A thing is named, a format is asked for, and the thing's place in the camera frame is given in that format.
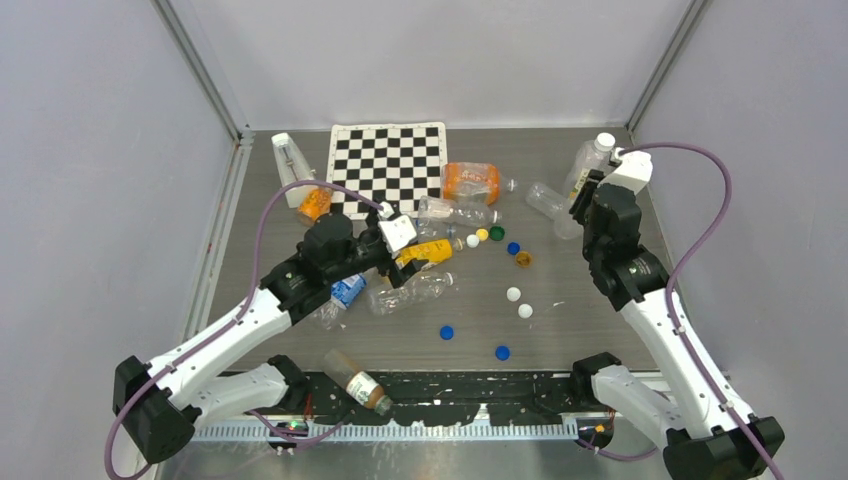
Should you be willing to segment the tall clear juice bottle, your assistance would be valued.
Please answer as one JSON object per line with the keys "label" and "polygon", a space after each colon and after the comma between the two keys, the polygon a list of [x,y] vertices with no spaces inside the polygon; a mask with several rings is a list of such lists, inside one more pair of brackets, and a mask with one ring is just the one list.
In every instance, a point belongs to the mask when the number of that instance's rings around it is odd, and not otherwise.
{"label": "tall clear juice bottle", "polygon": [[573,198],[575,196],[575,194],[573,193],[573,191],[575,190],[575,184],[580,178],[583,170],[602,169],[603,166],[608,162],[610,154],[613,150],[612,149],[609,152],[597,151],[593,145],[595,137],[593,139],[585,141],[580,146],[575,156],[574,164],[572,165],[569,173],[566,176],[563,190],[566,198],[570,202],[573,201]]}

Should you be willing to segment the large white bottle cap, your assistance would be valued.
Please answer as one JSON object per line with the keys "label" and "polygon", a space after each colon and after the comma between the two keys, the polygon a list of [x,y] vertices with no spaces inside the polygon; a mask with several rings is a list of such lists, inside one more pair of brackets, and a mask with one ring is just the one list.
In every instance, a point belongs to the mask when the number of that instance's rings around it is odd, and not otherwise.
{"label": "large white bottle cap", "polygon": [[594,139],[594,148],[600,152],[611,151],[616,144],[615,137],[608,132],[599,133]]}

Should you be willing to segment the brown coffee bottle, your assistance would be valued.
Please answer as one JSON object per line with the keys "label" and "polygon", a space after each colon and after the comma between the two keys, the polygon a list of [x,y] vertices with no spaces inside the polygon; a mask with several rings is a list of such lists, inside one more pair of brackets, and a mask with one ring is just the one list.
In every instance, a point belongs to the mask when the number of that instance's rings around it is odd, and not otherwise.
{"label": "brown coffee bottle", "polygon": [[393,400],[369,373],[339,350],[327,352],[322,361],[324,373],[359,405],[378,415],[386,415]]}

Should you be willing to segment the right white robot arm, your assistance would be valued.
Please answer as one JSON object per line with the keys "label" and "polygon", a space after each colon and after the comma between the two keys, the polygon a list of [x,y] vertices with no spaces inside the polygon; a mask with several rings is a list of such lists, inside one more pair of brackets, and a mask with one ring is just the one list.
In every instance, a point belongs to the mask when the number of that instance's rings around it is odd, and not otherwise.
{"label": "right white robot arm", "polygon": [[640,242],[633,186],[589,172],[570,209],[584,229],[582,254],[594,285],[637,333],[671,395],[664,397],[609,352],[576,361],[571,397],[627,418],[661,453],[674,479],[754,479],[785,440],[779,422],[738,395],[697,338],[669,275]]}

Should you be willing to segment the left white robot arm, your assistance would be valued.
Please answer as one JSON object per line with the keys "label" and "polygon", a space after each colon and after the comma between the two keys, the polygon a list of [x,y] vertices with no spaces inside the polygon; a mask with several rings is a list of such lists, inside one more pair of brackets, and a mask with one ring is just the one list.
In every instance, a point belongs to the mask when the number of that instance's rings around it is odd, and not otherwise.
{"label": "left white robot arm", "polygon": [[158,464],[180,452],[208,424],[256,408],[298,412],[307,398],[302,372],[277,355],[235,376],[224,371],[262,342],[285,332],[331,298],[334,284],[377,270],[399,287],[418,265],[398,266],[417,241],[414,221],[371,211],[353,233],[344,215],[325,214],[295,253],[277,264],[230,312],[183,344],[147,362],[130,356],[115,369],[113,411],[141,456]]}

